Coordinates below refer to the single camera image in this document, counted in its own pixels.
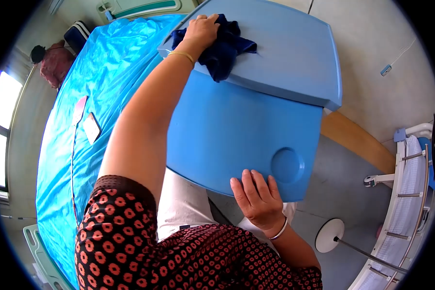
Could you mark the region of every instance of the woman's left hand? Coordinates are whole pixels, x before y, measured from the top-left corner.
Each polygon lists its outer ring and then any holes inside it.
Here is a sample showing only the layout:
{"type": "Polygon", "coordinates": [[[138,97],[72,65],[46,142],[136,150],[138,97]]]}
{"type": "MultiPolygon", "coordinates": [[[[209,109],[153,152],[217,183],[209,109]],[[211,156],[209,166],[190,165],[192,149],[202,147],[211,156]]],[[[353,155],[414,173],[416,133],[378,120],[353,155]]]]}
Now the woman's left hand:
{"type": "Polygon", "coordinates": [[[245,169],[242,173],[242,183],[243,187],[237,178],[231,178],[231,188],[238,206],[245,217],[268,238],[274,237],[285,223],[283,203],[276,180],[270,175],[266,184],[261,173],[245,169]]]}

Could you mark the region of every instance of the black and red patterned blouse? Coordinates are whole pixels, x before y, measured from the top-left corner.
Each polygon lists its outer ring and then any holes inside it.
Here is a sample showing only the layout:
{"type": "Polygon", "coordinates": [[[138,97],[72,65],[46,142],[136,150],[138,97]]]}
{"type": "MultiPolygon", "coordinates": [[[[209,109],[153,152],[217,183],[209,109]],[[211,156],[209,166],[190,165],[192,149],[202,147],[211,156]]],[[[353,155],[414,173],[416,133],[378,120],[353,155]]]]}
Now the black and red patterned blouse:
{"type": "Polygon", "coordinates": [[[156,227],[148,189],[100,177],[75,239],[80,289],[322,289],[317,267],[288,266],[236,226],[190,227],[160,243],[156,227]]]}

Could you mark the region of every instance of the blue plastic sheet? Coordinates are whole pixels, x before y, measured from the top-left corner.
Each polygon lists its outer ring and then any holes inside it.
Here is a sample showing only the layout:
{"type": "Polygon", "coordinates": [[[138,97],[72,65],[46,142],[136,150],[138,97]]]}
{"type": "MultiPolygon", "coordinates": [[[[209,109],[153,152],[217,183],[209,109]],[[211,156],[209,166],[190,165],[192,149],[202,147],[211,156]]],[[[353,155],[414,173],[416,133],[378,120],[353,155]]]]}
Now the blue plastic sheet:
{"type": "Polygon", "coordinates": [[[98,176],[111,131],[124,106],[162,60],[157,47],[184,15],[132,22],[116,20],[95,28],[72,65],[53,107],[42,141],[37,174],[37,224],[50,257],[78,289],[75,235],[98,176]],[[74,106],[88,96],[81,122],[72,126],[74,106]],[[90,145],[82,122],[93,113],[101,135],[90,145]],[[71,150],[74,142],[71,194],[71,150]]]}

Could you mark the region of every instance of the curtain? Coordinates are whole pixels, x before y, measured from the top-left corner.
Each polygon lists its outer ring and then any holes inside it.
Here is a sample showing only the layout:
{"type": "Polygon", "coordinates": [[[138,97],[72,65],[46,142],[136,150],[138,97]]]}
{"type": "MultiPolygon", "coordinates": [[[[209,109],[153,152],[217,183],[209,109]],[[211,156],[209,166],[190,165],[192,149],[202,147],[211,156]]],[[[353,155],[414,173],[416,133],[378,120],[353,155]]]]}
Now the curtain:
{"type": "Polygon", "coordinates": [[[14,46],[5,62],[3,71],[24,85],[31,68],[30,56],[25,55],[19,48],[14,46]]]}
{"type": "Polygon", "coordinates": [[[10,195],[7,192],[0,191],[0,204],[10,205],[10,195]]]}

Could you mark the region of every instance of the silver bangle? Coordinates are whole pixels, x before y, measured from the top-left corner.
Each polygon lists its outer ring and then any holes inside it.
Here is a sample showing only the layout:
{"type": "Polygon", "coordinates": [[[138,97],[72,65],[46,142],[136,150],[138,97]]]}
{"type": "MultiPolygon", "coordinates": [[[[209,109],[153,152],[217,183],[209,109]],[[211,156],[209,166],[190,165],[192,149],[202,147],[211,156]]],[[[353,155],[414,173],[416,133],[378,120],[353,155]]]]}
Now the silver bangle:
{"type": "Polygon", "coordinates": [[[269,240],[273,241],[273,240],[277,239],[280,235],[282,235],[282,233],[285,230],[285,228],[287,227],[288,223],[289,223],[289,220],[287,219],[287,217],[285,217],[285,223],[283,224],[283,228],[280,230],[280,232],[277,235],[275,235],[275,237],[269,238],[269,240]]]}

